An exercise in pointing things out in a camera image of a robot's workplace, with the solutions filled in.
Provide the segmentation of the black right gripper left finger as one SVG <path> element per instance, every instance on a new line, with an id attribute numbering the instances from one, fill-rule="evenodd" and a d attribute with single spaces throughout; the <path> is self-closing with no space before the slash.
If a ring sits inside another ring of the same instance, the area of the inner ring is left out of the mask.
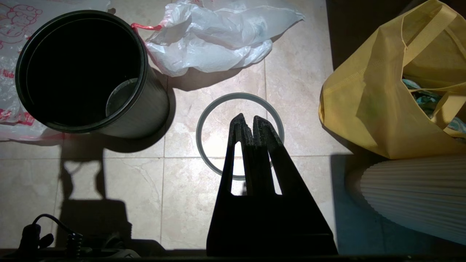
<path id="1" fill-rule="evenodd" d="M 252 128 L 246 124 L 243 114 L 238 114 L 231 121 L 209 237 L 256 234 L 261 227 L 265 215 L 262 202 L 272 197 L 272 171 L 266 145 L 266 135 L 271 129 L 270 122 L 260 116 L 254 117 Z M 242 151 L 245 195 L 233 195 L 231 192 L 235 146 L 238 143 Z"/>

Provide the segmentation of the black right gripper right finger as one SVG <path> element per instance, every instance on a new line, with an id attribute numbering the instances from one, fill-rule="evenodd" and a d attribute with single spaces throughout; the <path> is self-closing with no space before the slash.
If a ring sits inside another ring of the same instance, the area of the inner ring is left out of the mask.
<path id="1" fill-rule="evenodd" d="M 332 237 L 311 192 L 291 156 L 266 119 L 254 117 L 255 175 L 258 189 L 254 195 L 273 196 L 273 210 L 290 237 Z"/>

